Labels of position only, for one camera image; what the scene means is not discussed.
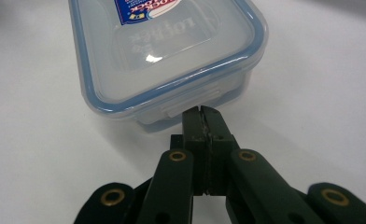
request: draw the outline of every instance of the container lid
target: container lid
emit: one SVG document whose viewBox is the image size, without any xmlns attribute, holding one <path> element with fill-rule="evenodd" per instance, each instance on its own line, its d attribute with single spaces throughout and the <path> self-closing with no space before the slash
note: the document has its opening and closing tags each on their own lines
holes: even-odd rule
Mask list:
<svg viewBox="0 0 366 224">
<path fill-rule="evenodd" d="M 98 112 L 122 117 L 230 66 L 254 66 L 266 39 L 246 0 L 70 0 L 70 7 L 83 95 Z"/>
</svg>

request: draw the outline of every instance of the white table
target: white table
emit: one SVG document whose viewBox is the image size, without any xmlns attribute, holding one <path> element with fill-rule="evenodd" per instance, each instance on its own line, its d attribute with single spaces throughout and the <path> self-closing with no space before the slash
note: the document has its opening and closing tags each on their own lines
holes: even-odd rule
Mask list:
<svg viewBox="0 0 366 224">
<path fill-rule="evenodd" d="M 265 55 L 218 109 L 292 187 L 328 181 L 366 202 L 366 0 L 255 4 Z M 86 106 L 66 0 L 0 0 L 0 223 L 72 223 L 102 185 L 153 176 L 172 133 Z M 230 223 L 223 199 L 196 198 L 193 223 Z"/>
</svg>

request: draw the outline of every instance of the blue label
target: blue label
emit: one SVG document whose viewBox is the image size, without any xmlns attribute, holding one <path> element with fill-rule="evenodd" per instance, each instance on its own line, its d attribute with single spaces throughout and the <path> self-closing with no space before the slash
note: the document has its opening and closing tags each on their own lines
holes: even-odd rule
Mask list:
<svg viewBox="0 0 366 224">
<path fill-rule="evenodd" d="M 148 21 L 171 10 L 181 0 L 115 0 L 121 25 Z"/>
</svg>

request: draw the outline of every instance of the brass ring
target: brass ring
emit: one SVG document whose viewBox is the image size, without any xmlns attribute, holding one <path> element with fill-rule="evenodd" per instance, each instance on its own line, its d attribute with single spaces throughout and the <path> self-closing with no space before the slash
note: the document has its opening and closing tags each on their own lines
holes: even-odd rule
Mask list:
<svg viewBox="0 0 366 224">
<path fill-rule="evenodd" d="M 338 199 L 335 199 L 331 197 L 331 195 L 334 195 L 338 197 Z M 334 203 L 339 206 L 348 206 L 349 205 L 349 199 L 340 191 L 335 189 L 323 189 L 322 190 L 322 196 L 325 198 L 329 203 Z"/>
<path fill-rule="evenodd" d="M 181 151 L 174 151 L 169 154 L 169 159 L 171 161 L 183 161 L 187 158 L 186 154 Z"/>
<path fill-rule="evenodd" d="M 249 151 L 241 151 L 239 152 L 239 158 L 241 158 L 244 161 L 255 161 L 256 160 L 256 154 Z"/>
<path fill-rule="evenodd" d="M 110 194 L 116 193 L 118 194 L 117 198 L 110 199 L 108 198 Z M 122 189 L 110 189 L 106 191 L 101 197 L 101 203 L 105 206 L 114 206 L 118 203 L 121 203 L 125 198 L 125 192 Z"/>
</svg>

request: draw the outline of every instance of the clear plastic food container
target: clear plastic food container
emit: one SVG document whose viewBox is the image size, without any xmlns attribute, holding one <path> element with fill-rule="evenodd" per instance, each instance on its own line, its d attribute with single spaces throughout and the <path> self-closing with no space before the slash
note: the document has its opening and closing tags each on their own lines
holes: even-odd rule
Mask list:
<svg viewBox="0 0 366 224">
<path fill-rule="evenodd" d="M 83 96 L 150 124 L 244 85 L 267 40 L 248 0 L 69 0 Z"/>
</svg>

